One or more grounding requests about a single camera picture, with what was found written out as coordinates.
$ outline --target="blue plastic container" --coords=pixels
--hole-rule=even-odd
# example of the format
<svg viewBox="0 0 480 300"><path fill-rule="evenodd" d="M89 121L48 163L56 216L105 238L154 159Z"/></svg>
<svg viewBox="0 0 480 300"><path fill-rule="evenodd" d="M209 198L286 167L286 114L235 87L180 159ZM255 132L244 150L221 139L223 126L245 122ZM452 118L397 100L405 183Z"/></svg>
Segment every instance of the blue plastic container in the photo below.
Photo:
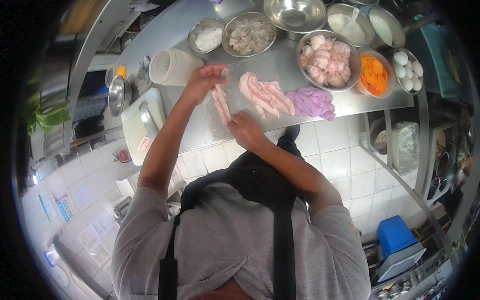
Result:
<svg viewBox="0 0 480 300"><path fill-rule="evenodd" d="M403 250L418 242L400 216L394 216L380 222L377 233L380 244L382 245L384 260L386 260L390 254Z"/></svg>

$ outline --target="person's left hand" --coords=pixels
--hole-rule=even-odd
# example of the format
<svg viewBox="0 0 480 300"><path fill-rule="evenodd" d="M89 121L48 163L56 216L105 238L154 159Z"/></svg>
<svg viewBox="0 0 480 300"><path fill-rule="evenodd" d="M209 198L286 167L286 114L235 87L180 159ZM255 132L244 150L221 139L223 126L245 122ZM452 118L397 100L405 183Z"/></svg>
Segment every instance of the person's left hand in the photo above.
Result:
<svg viewBox="0 0 480 300"><path fill-rule="evenodd" d="M226 67L225 65L205 65L193 70L181 98L184 98L186 101L192 101L195 105L201 104L208 91L215 84L228 83L225 78L220 76L220 73Z"/></svg>

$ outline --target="hand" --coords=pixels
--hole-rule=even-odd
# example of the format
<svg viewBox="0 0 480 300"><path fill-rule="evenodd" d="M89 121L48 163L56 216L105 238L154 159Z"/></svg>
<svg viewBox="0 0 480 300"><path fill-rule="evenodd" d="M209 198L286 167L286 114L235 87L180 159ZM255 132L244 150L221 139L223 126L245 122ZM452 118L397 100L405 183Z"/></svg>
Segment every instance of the hand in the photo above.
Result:
<svg viewBox="0 0 480 300"><path fill-rule="evenodd" d="M250 152L255 153L265 141L268 141L260 126L243 111L233 115L232 121L227 126L237 143Z"/></svg>
<svg viewBox="0 0 480 300"><path fill-rule="evenodd" d="M201 104L208 91L210 91L215 84L228 83L225 78L220 76L220 73L226 67L227 66L224 65L205 65L193 70L181 98L186 101L192 101L194 105Z"/></svg>

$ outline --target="white cutting board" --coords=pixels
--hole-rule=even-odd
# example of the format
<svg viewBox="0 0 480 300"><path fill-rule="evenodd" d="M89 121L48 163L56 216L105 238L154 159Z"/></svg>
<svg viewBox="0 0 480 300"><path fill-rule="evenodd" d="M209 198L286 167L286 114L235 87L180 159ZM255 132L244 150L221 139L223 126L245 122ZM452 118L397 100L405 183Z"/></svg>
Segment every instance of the white cutting board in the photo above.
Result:
<svg viewBox="0 0 480 300"><path fill-rule="evenodd" d="M165 123L162 98L160 97L160 91L156 87L150 88L121 113L123 134L125 135L128 151L132 156L132 162L137 166L141 166L144 163L145 155L147 154L147 151L138 151L138 144L144 136L147 136L147 131L140 117L140 111L138 110L142 102L147 104L148 111L158 130L160 130Z"/></svg>

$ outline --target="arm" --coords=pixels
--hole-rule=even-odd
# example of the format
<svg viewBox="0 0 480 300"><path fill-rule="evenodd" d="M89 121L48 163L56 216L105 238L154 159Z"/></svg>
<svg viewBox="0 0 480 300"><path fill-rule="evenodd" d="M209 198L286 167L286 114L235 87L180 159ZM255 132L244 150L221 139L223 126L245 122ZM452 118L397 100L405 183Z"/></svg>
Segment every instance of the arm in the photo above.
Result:
<svg viewBox="0 0 480 300"><path fill-rule="evenodd" d="M269 141L249 115L244 112L233 115L228 128L240 146L258 155L294 187L304 191L312 217L322 208L342 205L338 191L317 169Z"/></svg>
<svg viewBox="0 0 480 300"><path fill-rule="evenodd" d="M179 155L180 142L195 107L215 84L226 84L220 76L224 65L206 65L193 71L180 99L152 142L145 157L138 187L149 187L167 198L168 182Z"/></svg>

